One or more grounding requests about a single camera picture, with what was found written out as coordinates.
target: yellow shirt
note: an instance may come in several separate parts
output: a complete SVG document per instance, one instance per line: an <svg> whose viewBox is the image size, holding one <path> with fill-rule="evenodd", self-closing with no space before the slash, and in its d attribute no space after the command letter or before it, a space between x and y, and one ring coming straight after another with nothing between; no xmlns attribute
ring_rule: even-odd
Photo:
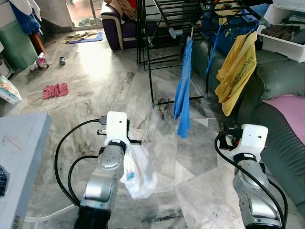
<svg viewBox="0 0 305 229"><path fill-rule="evenodd" d="M222 103L225 116L230 115L242 89L255 70L256 39L256 32L238 36L218 71L216 78L220 84L215 89L215 93Z"/></svg>

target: white plastic bag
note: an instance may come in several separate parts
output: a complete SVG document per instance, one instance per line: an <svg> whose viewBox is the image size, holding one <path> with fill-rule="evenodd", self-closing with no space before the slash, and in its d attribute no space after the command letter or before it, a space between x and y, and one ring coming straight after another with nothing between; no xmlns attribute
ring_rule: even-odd
<svg viewBox="0 0 305 229"><path fill-rule="evenodd" d="M157 174L148 159L144 146L131 145L124 157L124 175L121 178L132 198L148 198L157 184Z"/></svg>

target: plastic bag of items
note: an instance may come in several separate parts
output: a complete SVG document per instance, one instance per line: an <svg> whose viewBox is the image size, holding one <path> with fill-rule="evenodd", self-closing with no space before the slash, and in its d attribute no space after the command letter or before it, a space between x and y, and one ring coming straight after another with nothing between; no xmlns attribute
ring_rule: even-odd
<svg viewBox="0 0 305 229"><path fill-rule="evenodd" d="M124 176L121 178L132 198L148 198L157 184L157 174L142 145L131 145L124 157Z"/></svg>
<svg viewBox="0 0 305 229"><path fill-rule="evenodd" d="M3 75L0 75L0 97L10 104L15 104L22 100L18 89Z"/></svg>

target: doorway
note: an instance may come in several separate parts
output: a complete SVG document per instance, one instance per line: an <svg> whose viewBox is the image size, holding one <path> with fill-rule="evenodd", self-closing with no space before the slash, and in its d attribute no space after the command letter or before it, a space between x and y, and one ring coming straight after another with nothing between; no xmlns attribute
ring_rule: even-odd
<svg viewBox="0 0 305 229"><path fill-rule="evenodd" d="M102 27L102 3L103 0L66 0L73 27Z"/></svg>

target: black cable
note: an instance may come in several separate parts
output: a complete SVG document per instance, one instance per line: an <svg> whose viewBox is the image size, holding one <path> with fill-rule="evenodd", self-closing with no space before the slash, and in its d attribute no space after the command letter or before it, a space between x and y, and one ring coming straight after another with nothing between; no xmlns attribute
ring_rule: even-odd
<svg viewBox="0 0 305 229"><path fill-rule="evenodd" d="M83 160L83 159L86 159L86 158L97 158L98 156L91 156L91 155L87 155L87 156L81 156L79 158L77 158L73 164L71 165L70 167L70 170L69 170L69 173L68 173L68 188L69 188L69 191L71 193L71 196L74 198L74 200L77 202L78 205L81 204L81 201L77 198L77 196L75 195L73 189L72 189L72 186L71 186L71 175L72 175L72 171L75 167L75 165L80 161L80 160Z"/></svg>
<svg viewBox="0 0 305 229"><path fill-rule="evenodd" d="M281 219L281 223L282 223L282 229L286 228L286 221L284 221L284 215L283 215L283 211L281 209L281 206L279 205L279 203L276 201L276 199L274 198L274 196L269 192L269 190L261 183L259 182L252 174L250 174L247 170L245 170L244 168L242 168L241 166L239 166L238 164L236 164L234 161L230 160L229 158L227 158L225 155L222 154L222 152L220 152L218 146L217 146L217 142L219 137L221 136L225 136L227 134L227 132L222 132L219 133L214 141L214 146L215 149L217 151L217 153L227 162L229 162L231 165L233 165L235 168L239 169L240 171L242 171L244 174L246 174L248 177L250 177L251 180L253 180L267 195L268 197L274 202L279 214L280 214L280 219Z"/></svg>
<svg viewBox="0 0 305 229"><path fill-rule="evenodd" d="M70 130L61 140L60 142L58 143L58 146L56 148L56 152L55 152L55 159L54 159L54 172L55 172L55 177L56 177L56 180L57 180L57 183L59 185L59 187L61 188L61 190L64 192L64 194L69 198L69 200L71 200L71 202L79 207L80 205L75 201L75 199L71 196L71 194L68 192L68 190L64 187L64 185L62 184L61 182L61 179L59 177L59 174L58 174L58 154L59 154L59 149L63 143L63 141L76 129L80 128L82 125L85 125L87 123L93 123L93 122L98 122L99 119L92 119L92 120L89 120L89 121L86 121L86 122L83 122L79 125L77 125L76 127L74 127L72 130Z"/></svg>
<svg viewBox="0 0 305 229"><path fill-rule="evenodd" d="M284 219L285 219L285 222L287 222L287 218L288 218L288 202L287 202L287 199L286 199L286 195L285 193L281 190L281 188L279 186L277 186L275 183L273 183L273 181L271 181L270 179L268 179L269 183L275 187L279 193L281 194L282 198L283 198L283 201L284 201Z"/></svg>

